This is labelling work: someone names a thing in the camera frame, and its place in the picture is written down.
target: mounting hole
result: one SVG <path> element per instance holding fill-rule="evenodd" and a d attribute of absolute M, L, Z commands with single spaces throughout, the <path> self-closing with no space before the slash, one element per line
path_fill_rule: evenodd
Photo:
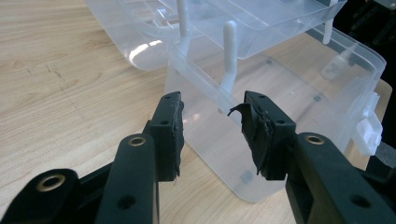
<path fill-rule="evenodd" d="M 117 207 L 120 210 L 126 210 L 134 205 L 134 196 L 126 195 L 119 199 L 117 202 Z"/>
<path fill-rule="evenodd" d="M 305 140 L 309 142 L 310 144 L 314 145 L 323 145 L 324 140 L 321 137 L 314 136 L 314 135 L 308 135 Z"/>
<path fill-rule="evenodd" d="M 142 146 L 145 143 L 146 143 L 146 138 L 144 138 L 144 137 L 133 137 L 133 138 L 129 139 L 129 141 L 128 141 L 128 144 L 131 147 Z"/>
<path fill-rule="evenodd" d="M 59 188 L 65 180 L 66 177 L 64 177 L 64 175 L 49 175 L 38 182 L 36 189 L 39 192 L 51 191 L 53 189 Z"/>
<path fill-rule="evenodd" d="M 350 201 L 352 201 L 354 204 L 356 204 L 359 207 L 363 208 L 369 208 L 371 206 L 370 202 L 365 199 L 364 197 L 354 194 L 350 197 Z"/>

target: black plastic part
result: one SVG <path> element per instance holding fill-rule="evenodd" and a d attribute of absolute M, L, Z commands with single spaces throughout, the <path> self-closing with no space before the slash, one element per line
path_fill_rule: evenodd
<path fill-rule="evenodd" d="M 286 147 L 295 138 L 296 124 L 269 97 L 245 92 L 244 103 L 231 109 L 242 114 L 242 133 L 251 149 L 253 161 L 267 180 L 286 176 Z"/>
<path fill-rule="evenodd" d="M 396 223 L 387 203 L 331 140 L 300 133 L 292 148 L 299 171 L 289 173 L 287 193 L 297 223 Z"/>
<path fill-rule="evenodd" d="M 67 223 L 81 199 L 78 186 L 72 170 L 38 175 L 12 201 L 1 223 Z"/>
<path fill-rule="evenodd" d="M 147 134 L 120 142 L 95 223 L 159 223 L 155 153 Z"/>
<path fill-rule="evenodd" d="M 174 181 L 180 175 L 180 153 L 184 146 L 183 107 L 180 92 L 166 94 L 143 131 L 155 141 L 159 181 Z"/>

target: wooden table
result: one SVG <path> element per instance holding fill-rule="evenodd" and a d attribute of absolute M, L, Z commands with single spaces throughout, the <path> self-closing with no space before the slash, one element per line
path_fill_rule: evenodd
<path fill-rule="evenodd" d="M 163 95 L 165 69 L 129 65 L 83 0 L 0 2 L 0 216 L 34 176 L 108 164 Z M 382 118 L 391 88 L 380 82 Z M 181 177 L 161 183 L 162 223 L 293 223 L 285 190 L 237 198 L 186 144 Z"/>

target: wood grain surface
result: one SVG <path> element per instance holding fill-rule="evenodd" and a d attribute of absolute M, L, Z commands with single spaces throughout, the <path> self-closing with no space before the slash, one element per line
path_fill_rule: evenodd
<path fill-rule="evenodd" d="M 0 1 L 0 216 L 42 172 L 111 162 L 150 119 L 165 74 L 125 62 L 83 0 Z M 391 89 L 380 85 L 383 114 Z M 187 144 L 160 195 L 162 223 L 294 222 L 285 190 L 246 203 Z"/>

